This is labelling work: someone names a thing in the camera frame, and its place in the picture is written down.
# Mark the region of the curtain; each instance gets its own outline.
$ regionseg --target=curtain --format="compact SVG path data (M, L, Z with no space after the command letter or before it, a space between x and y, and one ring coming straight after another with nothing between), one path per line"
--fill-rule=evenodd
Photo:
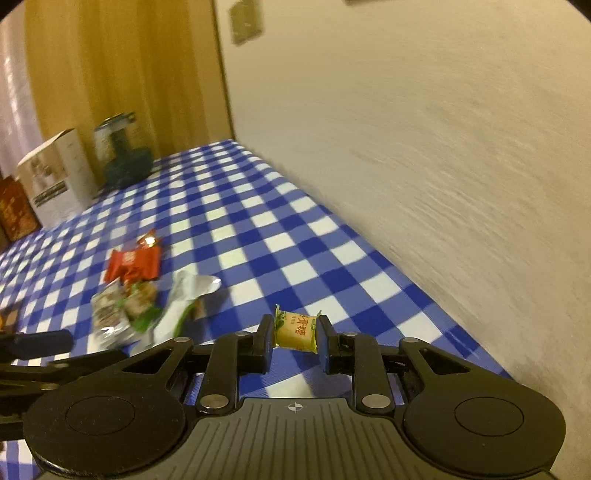
M43 140L31 94L24 35L24 4L0 22L0 171L14 174L18 162Z
M25 0L41 132L77 129L95 176L93 130L135 112L156 157L232 136L209 0Z

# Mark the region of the table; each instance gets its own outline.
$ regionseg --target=table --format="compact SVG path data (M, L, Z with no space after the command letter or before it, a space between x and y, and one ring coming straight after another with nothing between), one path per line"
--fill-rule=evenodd
M310 315L322 310L338 332L368 333L384 345L397 345L403 336L421 338L507 375L358 233L234 141L162 158L146 181L0 255L0 308L22 302L20 331L66 328L74 335L71 354L44 362L99 350L90 336L90 298L104 286L111 251L133 248L151 228L167 246L157 281L162 304L179 268L191 265L222 279L220 293L206 302L209 317L185 327L196 343L254 331L279 304ZM241 394L250 396L337 396L348 390L349 377L327 377L314 355L283 349L275 350L269 374L241 379ZM23 440L6 443L0 468L8 480L29 480L38 471Z

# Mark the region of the circular pad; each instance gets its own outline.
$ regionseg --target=circular pad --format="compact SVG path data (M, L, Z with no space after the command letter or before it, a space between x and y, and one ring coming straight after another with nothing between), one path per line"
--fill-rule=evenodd
M108 435L134 420L134 406L119 397L90 397L74 403L66 413L68 425L85 435Z
M27 445L43 469L94 478L156 462L185 427L183 406L164 387L132 382L65 385L37 400L23 422Z
M410 441L461 475L517 476L551 465L566 432L560 410L511 380L463 376L443 375L410 402Z
M523 425L523 414L510 401L470 398L456 407L456 420L466 430L485 437L509 435Z

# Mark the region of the metal screw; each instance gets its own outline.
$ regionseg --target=metal screw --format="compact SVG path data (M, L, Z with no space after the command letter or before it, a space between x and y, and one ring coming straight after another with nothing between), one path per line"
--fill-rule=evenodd
M42 390L55 390L57 388L60 388L60 386L57 383L44 383L41 385L40 388Z
M364 396L361 402L367 408L386 408L391 404L390 399L386 395L380 395L377 393Z
M228 403L230 403L227 397L218 394L205 395L200 401L201 405L211 410L224 408L226 405L228 405Z

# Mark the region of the yellow candy wrapper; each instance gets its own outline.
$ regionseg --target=yellow candy wrapper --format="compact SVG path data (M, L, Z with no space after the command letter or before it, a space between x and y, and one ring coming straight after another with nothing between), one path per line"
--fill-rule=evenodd
M299 350L316 351L316 318L301 313L285 312L275 305L275 346Z

